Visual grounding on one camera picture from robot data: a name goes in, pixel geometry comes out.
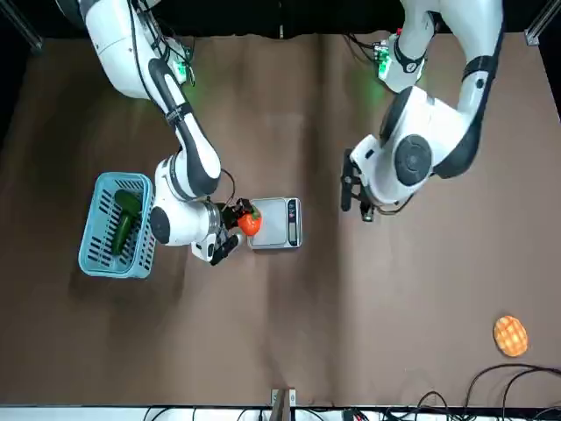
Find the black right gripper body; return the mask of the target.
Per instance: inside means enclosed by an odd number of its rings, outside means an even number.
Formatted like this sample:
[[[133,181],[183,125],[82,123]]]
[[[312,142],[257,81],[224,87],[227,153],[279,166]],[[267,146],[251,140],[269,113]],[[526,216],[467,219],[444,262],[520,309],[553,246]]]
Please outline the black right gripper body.
[[[224,229],[229,231],[238,226],[240,205],[238,202],[225,204],[221,209],[221,218]]]

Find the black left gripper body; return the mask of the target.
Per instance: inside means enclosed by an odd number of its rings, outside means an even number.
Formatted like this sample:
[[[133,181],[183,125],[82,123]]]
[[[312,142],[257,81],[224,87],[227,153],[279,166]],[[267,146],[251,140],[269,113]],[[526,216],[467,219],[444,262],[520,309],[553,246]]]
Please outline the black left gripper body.
[[[364,186],[359,178],[359,169],[356,166],[356,163],[351,159],[351,152],[350,148],[346,148],[344,150],[344,159],[343,159],[343,192],[344,193],[353,193],[355,191],[355,187],[359,188],[359,191],[362,192],[364,190]]]

